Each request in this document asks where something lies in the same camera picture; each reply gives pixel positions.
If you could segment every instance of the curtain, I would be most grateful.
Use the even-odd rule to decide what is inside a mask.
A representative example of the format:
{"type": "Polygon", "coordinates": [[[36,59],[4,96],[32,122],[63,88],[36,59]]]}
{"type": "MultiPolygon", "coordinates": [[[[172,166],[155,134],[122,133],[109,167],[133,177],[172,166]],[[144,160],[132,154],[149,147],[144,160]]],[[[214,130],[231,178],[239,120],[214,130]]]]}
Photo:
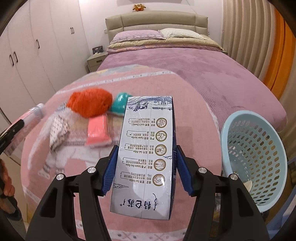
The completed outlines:
{"type": "Polygon", "coordinates": [[[223,7],[222,47],[263,81],[274,49],[273,5],[267,0],[224,0],[223,7]]]}
{"type": "Polygon", "coordinates": [[[280,103],[287,112],[288,122],[279,135],[283,141],[287,157],[291,160],[296,157],[296,55],[294,55],[290,76],[280,98],[280,103]]]}
{"type": "Polygon", "coordinates": [[[295,37],[280,13],[275,10],[276,34],[275,44],[264,84],[280,99],[292,68],[295,37]]]}

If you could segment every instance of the white pillow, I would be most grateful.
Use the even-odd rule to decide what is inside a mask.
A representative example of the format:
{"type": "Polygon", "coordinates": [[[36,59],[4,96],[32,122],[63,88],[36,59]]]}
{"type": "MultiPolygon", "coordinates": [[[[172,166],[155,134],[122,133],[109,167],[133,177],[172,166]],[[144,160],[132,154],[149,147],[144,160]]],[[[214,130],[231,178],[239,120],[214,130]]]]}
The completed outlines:
{"type": "Polygon", "coordinates": [[[160,30],[165,38],[195,38],[204,39],[202,35],[188,29],[165,28],[160,30]]]}

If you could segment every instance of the beige headboard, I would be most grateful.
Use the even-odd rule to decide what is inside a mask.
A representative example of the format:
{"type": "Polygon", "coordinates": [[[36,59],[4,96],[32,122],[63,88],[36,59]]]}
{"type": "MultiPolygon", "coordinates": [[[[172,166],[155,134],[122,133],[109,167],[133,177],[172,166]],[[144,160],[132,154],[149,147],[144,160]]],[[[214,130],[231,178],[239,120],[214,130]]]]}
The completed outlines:
{"type": "Polygon", "coordinates": [[[188,12],[142,11],[106,18],[109,42],[122,31],[183,28],[207,35],[207,17],[188,12]]]}

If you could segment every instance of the pillow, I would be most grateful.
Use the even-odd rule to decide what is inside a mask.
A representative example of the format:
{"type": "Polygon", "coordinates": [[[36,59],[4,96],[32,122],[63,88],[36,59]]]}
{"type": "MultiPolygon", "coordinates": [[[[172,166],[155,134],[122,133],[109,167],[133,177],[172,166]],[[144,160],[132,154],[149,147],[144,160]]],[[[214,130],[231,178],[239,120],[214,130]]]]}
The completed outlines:
{"type": "Polygon", "coordinates": [[[110,44],[142,39],[165,39],[165,37],[155,30],[129,30],[116,34],[110,44]]]}
{"type": "Polygon", "coordinates": [[[181,28],[165,28],[160,30],[165,38],[195,38],[204,39],[204,37],[192,30],[181,28]]]}

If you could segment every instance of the plastic laundry basket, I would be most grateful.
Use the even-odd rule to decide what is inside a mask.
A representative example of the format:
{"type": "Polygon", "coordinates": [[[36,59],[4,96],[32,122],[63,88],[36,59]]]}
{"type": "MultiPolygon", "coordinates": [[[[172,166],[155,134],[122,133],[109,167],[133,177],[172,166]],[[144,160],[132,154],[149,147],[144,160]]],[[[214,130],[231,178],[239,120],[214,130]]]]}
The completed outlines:
{"type": "Polygon", "coordinates": [[[262,116],[251,111],[230,115],[221,131],[225,176],[236,173],[253,181],[250,195],[260,212],[280,198],[287,178],[287,157],[281,139],[262,116]]]}

